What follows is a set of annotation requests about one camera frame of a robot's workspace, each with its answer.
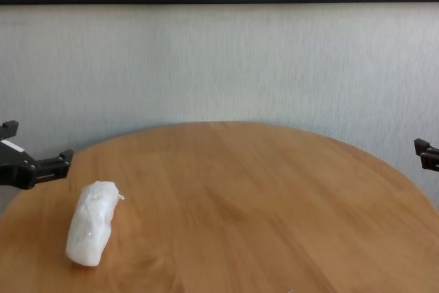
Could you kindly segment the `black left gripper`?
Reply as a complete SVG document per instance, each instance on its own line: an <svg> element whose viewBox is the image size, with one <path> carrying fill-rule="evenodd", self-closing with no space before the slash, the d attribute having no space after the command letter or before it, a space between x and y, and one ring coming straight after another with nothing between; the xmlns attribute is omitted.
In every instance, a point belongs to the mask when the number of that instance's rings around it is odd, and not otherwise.
<svg viewBox="0 0 439 293"><path fill-rule="evenodd" d="M73 150L53 158L34 160L24 148L8 141L15 137L19 122L1 124L1 186L31 189L36 184L66 178L73 160Z"/></svg>

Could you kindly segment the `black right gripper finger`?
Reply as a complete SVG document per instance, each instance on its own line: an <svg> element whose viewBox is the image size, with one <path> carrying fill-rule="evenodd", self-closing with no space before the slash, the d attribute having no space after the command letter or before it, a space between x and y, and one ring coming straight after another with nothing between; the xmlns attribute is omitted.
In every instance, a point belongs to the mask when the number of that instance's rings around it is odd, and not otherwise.
<svg viewBox="0 0 439 293"><path fill-rule="evenodd" d="M439 150L431 147L430 143L422 140L414 140L414 149L417 156L420 157L423 169L439 170Z"/></svg>

